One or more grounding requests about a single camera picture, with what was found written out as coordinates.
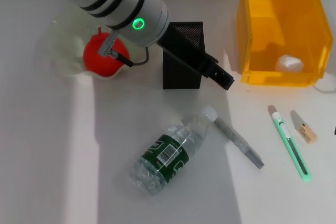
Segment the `yellow storage bin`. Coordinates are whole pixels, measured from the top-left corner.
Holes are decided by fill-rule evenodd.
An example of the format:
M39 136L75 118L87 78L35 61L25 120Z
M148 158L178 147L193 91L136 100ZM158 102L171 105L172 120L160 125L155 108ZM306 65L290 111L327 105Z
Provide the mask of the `yellow storage bin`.
M320 0L240 0L237 33L242 82L306 87L323 77L333 39ZM303 72L276 72L285 54Z

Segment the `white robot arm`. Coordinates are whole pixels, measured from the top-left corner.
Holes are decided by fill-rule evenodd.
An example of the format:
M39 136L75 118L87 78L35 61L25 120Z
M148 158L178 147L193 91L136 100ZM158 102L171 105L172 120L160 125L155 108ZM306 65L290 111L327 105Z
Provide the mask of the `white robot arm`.
M216 64L210 55L170 25L170 16L162 0L73 0L84 11L100 18L112 30L133 43L147 47L157 43L182 63L210 77L224 89L233 77Z

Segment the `red ball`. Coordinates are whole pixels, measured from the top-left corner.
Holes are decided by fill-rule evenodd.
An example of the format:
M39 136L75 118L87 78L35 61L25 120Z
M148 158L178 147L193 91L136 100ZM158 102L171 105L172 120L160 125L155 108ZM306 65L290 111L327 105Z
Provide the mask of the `red ball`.
M104 77L114 75L122 67L122 65L124 65L110 56L104 58L98 54L98 50L109 35L109 33L102 33L101 28L99 27L98 34L91 37L83 53L85 67L89 71ZM112 48L114 51L117 51L127 59L130 59L130 55L120 39L115 40Z

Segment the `plastic water bottle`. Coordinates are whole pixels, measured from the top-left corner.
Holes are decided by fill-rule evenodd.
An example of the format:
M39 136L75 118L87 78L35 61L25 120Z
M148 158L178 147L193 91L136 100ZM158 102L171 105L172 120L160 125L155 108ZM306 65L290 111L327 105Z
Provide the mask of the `plastic water bottle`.
M216 118L216 111L206 107L172 125L131 168L132 182L151 195L160 192L199 150L210 121Z

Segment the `white tabletop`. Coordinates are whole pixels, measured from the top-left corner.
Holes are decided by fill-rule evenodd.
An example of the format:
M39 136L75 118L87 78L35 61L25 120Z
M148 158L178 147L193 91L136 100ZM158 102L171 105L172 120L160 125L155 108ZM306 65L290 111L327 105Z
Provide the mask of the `white tabletop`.
M84 85L44 68L49 23L67 0L0 0L0 222L24 224L333 223L336 220L336 55L316 88L239 82L239 0L164 0L175 21L203 21L209 54L235 77L199 90L162 90L162 50L147 65ZM334 0L322 0L336 31ZM160 194L145 198L128 169L172 122L210 104L250 143L258 170L214 129ZM312 173L299 177L267 112L287 121ZM295 132L295 109L319 139Z

